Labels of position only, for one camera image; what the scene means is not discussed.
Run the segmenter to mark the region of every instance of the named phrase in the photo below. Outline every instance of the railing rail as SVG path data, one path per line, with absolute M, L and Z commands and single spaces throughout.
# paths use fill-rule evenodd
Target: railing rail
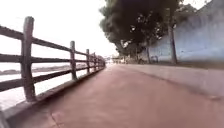
M 21 44 L 22 44 L 21 55 L 0 54 L 0 62 L 20 63 L 21 76 L 22 76 L 21 79 L 0 82 L 0 92 L 6 91 L 12 88 L 24 87 L 26 100 L 28 102 L 34 102 L 36 101 L 36 94 L 35 94 L 35 87 L 34 87 L 35 83 L 52 79 L 54 77 L 62 76 L 69 73 L 72 73 L 72 78 L 76 80 L 77 79 L 76 71 L 87 70 L 87 73 L 90 73 L 90 68 L 94 68 L 94 71 L 96 71 L 97 68 L 101 69 L 105 66 L 105 62 L 103 59 L 96 57 L 95 53 L 93 55 L 89 54 L 89 49 L 86 50 L 86 53 L 76 51 L 74 41 L 71 41 L 71 44 L 70 44 L 71 47 L 67 48 L 64 46 L 60 46 L 60 45 L 33 37 L 33 26 L 34 26 L 34 18 L 32 17 L 27 17 L 25 19 L 23 33 L 0 26 L 0 35 L 21 40 Z M 46 46 L 49 48 L 54 48 L 54 49 L 70 52 L 70 59 L 32 57 L 31 56 L 32 44 L 37 44 L 37 45 Z M 75 58 L 76 54 L 86 56 L 86 60 L 76 59 Z M 70 63 L 70 66 L 71 66 L 70 70 L 58 71 L 58 72 L 50 73 L 47 75 L 37 76 L 37 77 L 32 76 L 31 65 L 33 63 L 64 63 L 64 62 Z M 76 63 L 85 63 L 87 66 L 82 68 L 77 68 Z

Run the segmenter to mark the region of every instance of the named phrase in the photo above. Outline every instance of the wall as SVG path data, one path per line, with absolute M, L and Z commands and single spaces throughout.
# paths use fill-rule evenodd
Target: wall
M 224 64 L 224 0 L 213 0 L 174 30 L 178 61 L 204 66 Z M 142 58 L 147 60 L 146 51 Z M 150 56 L 170 61 L 168 36 L 150 47 Z

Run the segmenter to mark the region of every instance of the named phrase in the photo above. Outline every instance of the paved path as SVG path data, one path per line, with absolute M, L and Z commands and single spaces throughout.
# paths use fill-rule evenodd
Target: paved path
M 17 128 L 223 128 L 224 104 L 124 66 L 71 89 Z

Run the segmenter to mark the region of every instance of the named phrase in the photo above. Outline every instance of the river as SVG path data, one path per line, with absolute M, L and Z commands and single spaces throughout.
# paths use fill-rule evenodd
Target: river
M 33 76 L 39 76 L 39 75 L 44 75 L 49 73 L 53 73 L 53 72 L 33 73 Z M 86 74 L 86 70 L 77 72 L 78 77 L 85 74 Z M 3 75 L 3 76 L 0 76 L 0 82 L 6 81 L 6 80 L 18 79 L 18 78 L 21 78 L 20 74 Z M 71 74 L 63 75 L 60 77 L 56 77 L 50 80 L 37 83 L 35 84 L 36 95 L 39 95 L 69 80 L 71 80 Z M 6 110 L 10 107 L 13 107 L 24 100 L 25 100 L 25 95 L 24 95 L 24 91 L 22 87 L 0 92 L 0 108 L 2 110 Z

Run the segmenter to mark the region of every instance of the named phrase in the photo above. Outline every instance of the overcast sky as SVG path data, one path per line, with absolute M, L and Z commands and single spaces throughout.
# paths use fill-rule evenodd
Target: overcast sky
M 115 46 L 107 41 L 99 27 L 103 18 L 99 13 L 104 0 L 0 0 L 0 25 L 22 31 L 26 16 L 33 16 L 34 36 L 69 47 L 76 42 L 76 49 L 85 52 L 89 48 L 102 56 L 116 54 Z M 186 0 L 196 8 L 203 0 Z M 0 36 L 0 53 L 20 54 L 20 42 Z M 33 56 L 68 58 L 69 53 L 33 45 Z M 0 70 L 19 68 L 0 64 Z

